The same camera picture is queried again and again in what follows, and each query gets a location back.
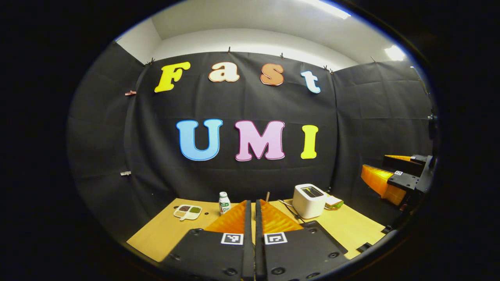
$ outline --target drink bottle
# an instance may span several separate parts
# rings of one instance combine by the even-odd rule
[[[224,215],[231,209],[231,202],[229,201],[228,194],[224,191],[219,193],[219,209],[221,215]]]

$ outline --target white toaster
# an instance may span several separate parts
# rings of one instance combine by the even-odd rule
[[[304,219],[315,218],[323,213],[328,194],[313,184],[299,184],[293,191],[291,204]]]

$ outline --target ceiling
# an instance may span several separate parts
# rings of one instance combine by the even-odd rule
[[[394,43],[356,15],[341,19],[300,0],[186,0],[152,17],[162,40],[212,29],[284,33],[333,49],[360,63],[389,61]]]

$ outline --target sectioned plate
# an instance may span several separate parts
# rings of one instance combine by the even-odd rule
[[[202,207],[194,205],[180,205],[175,209],[173,215],[183,220],[196,220],[202,213]]]

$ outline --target ceiling light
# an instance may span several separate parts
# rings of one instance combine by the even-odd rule
[[[392,45],[392,47],[385,49],[385,52],[393,61],[402,61],[406,56],[405,53],[396,45]]]
[[[346,13],[345,11],[343,11],[339,8],[336,8],[328,3],[319,1],[319,0],[299,0],[299,1],[313,5],[314,7],[321,9],[327,13],[330,13],[334,16],[337,16],[343,20],[345,20],[351,16],[350,14]]]

